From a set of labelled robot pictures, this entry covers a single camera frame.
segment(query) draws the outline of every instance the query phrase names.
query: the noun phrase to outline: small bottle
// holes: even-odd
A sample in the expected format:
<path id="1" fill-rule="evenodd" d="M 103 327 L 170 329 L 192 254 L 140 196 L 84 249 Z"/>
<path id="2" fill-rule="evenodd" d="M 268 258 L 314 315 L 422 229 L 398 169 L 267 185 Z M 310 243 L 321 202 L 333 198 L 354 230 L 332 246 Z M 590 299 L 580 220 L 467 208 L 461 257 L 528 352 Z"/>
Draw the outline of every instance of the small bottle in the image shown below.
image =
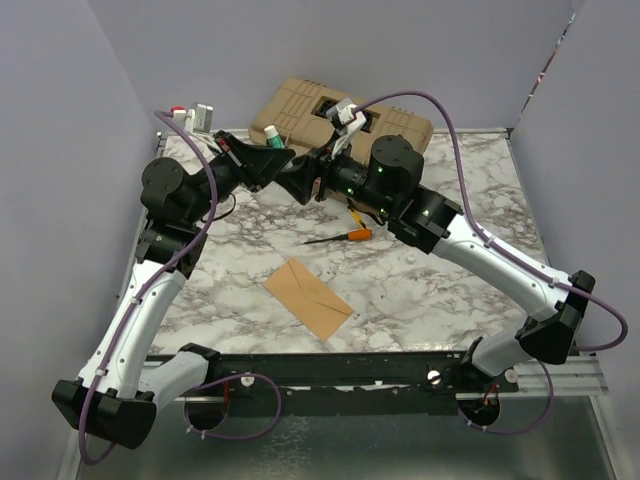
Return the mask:
<path id="1" fill-rule="evenodd" d="M 280 134 L 278 133 L 278 130 L 276 130 L 276 127 L 273 125 L 265 127 L 264 134 L 267 136 L 267 143 L 270 146 L 273 148 L 284 148 L 284 142 L 282 141 L 282 138 L 280 138 Z"/>

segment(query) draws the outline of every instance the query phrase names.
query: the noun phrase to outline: screwdriver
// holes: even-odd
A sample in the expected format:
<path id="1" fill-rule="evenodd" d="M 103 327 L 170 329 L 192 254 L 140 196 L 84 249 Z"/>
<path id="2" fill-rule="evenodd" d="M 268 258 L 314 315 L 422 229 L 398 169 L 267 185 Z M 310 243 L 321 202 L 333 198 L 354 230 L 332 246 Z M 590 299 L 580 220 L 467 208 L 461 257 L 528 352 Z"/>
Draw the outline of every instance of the screwdriver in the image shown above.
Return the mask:
<path id="1" fill-rule="evenodd" d="M 362 221 L 362 218 L 360 217 L 360 215 L 358 215 L 358 212 L 356 212 L 356 209 L 351 205 L 349 205 L 348 210 L 351 216 L 353 217 L 353 219 L 356 221 L 356 223 L 360 225 L 360 228 L 362 230 L 368 230 L 367 225 Z"/>
<path id="2" fill-rule="evenodd" d="M 342 235 L 336 235 L 331 238 L 321 238 L 320 240 L 309 240 L 304 242 L 303 245 L 311 245 L 312 243 L 332 242 L 334 240 L 348 240 L 350 242 L 359 242 L 361 240 L 369 240 L 371 238 L 371 230 L 368 228 L 361 228 L 360 230 L 354 230 L 353 232 L 343 233 Z"/>

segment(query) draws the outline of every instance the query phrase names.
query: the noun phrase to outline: cable tie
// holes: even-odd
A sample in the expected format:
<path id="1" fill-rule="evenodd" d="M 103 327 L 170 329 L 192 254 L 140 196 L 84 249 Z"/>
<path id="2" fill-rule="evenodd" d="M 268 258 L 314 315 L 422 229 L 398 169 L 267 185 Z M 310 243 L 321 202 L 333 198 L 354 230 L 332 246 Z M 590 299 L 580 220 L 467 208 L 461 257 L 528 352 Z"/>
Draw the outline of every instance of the cable tie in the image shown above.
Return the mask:
<path id="1" fill-rule="evenodd" d="M 487 240 L 484 242 L 484 246 L 489 248 L 491 246 L 491 244 L 493 243 L 493 241 L 495 240 L 495 235 L 491 235 L 489 238 L 487 238 Z"/>

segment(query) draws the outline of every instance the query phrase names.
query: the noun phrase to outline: orange screwdriver handle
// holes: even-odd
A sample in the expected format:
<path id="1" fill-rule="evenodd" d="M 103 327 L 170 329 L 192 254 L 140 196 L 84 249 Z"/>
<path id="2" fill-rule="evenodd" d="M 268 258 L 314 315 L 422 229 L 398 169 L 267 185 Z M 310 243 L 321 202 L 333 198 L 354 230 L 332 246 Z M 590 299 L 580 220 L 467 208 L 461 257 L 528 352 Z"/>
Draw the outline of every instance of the orange screwdriver handle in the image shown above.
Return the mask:
<path id="1" fill-rule="evenodd" d="M 371 236 L 372 236 L 371 230 L 369 230 L 368 228 L 363 228 L 360 230 L 349 232 L 347 234 L 347 239 L 351 242 L 358 242 L 361 240 L 369 240 Z"/>

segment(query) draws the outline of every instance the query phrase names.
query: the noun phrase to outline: black metal bar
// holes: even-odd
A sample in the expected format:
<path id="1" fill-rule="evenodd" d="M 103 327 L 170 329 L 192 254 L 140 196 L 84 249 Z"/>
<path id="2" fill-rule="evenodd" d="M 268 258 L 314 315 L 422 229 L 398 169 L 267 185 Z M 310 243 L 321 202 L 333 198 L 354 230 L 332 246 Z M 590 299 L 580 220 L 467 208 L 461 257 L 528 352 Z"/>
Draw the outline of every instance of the black metal bar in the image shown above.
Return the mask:
<path id="1" fill-rule="evenodd" d="M 455 415 L 456 393 L 486 389 L 460 375 L 464 353 L 230 354 L 215 361 L 208 381 L 242 372 L 266 375 L 279 387 L 282 415 Z M 147 361 L 162 363 L 172 357 L 150 355 Z M 434 372 L 439 376 L 433 378 Z M 518 389 L 502 377 L 495 380 L 501 392 Z M 230 389 L 232 416 L 267 417 L 275 411 L 275 396 L 264 382 L 256 380 L 245 387 L 233 381 Z M 213 388 L 187 396 L 221 394 L 221 388 Z M 219 421 L 222 404 L 187 402 L 185 408 L 194 426 L 212 428 Z"/>

